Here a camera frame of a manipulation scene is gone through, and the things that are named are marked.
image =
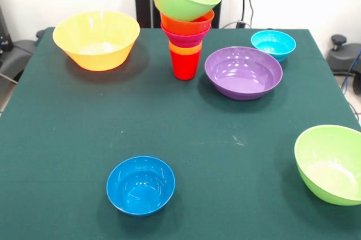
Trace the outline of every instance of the green tablecloth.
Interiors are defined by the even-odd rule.
[[[0,118],[0,239],[361,239],[361,208],[322,202],[297,172],[306,128],[360,130],[309,31],[286,30],[297,48],[261,99],[228,99],[205,76],[208,55],[250,46],[254,32],[212,29],[196,78],[179,81],[158,29],[142,29],[130,58],[103,73],[78,67],[48,29]],[[146,218],[105,192],[135,155],[165,160],[177,179]]]

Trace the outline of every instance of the stack of bowls and cups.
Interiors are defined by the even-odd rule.
[[[196,76],[204,37],[211,29],[212,10],[221,0],[154,0],[161,13],[161,28],[169,39],[174,76]]]
[[[213,10],[194,21],[179,21],[161,13],[161,27],[169,39],[174,76],[189,80],[196,76],[202,42],[214,18]]]

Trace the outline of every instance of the purple bowl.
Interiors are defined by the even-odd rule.
[[[190,48],[190,47],[197,46],[198,44],[201,43],[201,41],[204,39],[204,37],[208,34],[208,32],[210,30],[210,27],[209,27],[206,31],[204,31],[202,33],[199,33],[196,35],[183,36],[183,35],[177,35],[177,34],[170,33],[163,27],[162,24],[161,24],[161,28],[171,43],[173,43],[175,46],[182,47],[182,48]]]
[[[259,98],[282,79],[280,63],[271,55],[250,47],[226,47],[205,62],[205,72],[219,92],[235,100]]]

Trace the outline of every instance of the floor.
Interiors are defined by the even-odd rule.
[[[335,76],[335,79],[338,82],[339,86],[341,86],[342,82],[344,81],[344,77],[343,76]],[[360,113],[360,115],[358,115],[358,116],[359,116],[359,123],[361,125],[361,95],[357,96],[354,94],[354,92],[352,90],[352,83],[353,83],[353,78],[349,77],[349,82],[348,82],[349,86],[348,86],[347,92],[345,94],[345,98],[356,109],[356,112]],[[0,111],[4,111],[4,109],[6,108],[6,105],[7,105],[8,101],[10,100],[15,88],[16,88],[15,85],[10,86],[8,91],[6,92],[6,94],[4,94],[3,98],[0,98]]]

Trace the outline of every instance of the blue bowl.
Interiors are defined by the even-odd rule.
[[[120,211],[148,216],[169,201],[175,189],[171,168],[151,156],[137,156],[120,163],[109,175],[107,195]]]
[[[272,55],[278,62],[282,62],[296,48],[296,42],[290,35],[275,30],[259,31],[250,41],[253,47]]]

